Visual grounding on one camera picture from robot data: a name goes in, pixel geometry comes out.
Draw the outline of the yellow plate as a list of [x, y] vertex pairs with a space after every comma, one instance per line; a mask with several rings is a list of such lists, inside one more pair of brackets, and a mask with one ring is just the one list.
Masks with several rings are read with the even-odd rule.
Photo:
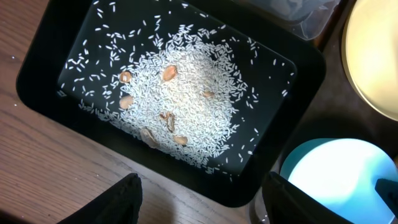
[[343, 29], [343, 67], [354, 91], [397, 120], [397, 0], [356, 1]]

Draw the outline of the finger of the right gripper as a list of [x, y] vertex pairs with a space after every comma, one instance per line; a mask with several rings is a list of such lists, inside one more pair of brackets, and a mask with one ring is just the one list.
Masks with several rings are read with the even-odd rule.
[[272, 224], [350, 224], [275, 172], [269, 172], [262, 197]]

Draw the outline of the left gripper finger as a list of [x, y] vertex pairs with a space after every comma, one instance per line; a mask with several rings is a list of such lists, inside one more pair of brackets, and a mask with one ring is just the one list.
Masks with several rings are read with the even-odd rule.
[[59, 224], [137, 224], [141, 205], [141, 178], [131, 173]]

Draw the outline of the light blue bowl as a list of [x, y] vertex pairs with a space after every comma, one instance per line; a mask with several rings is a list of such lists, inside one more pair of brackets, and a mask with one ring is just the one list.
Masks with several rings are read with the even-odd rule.
[[391, 223], [395, 217], [375, 186], [378, 179], [397, 181], [397, 167], [370, 142], [309, 140], [287, 156], [280, 175], [352, 223]]

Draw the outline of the white rice pile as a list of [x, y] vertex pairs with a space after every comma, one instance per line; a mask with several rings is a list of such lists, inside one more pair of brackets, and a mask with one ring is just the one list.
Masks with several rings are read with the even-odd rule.
[[93, 1], [57, 93], [151, 150], [234, 180], [295, 72], [185, 1]]

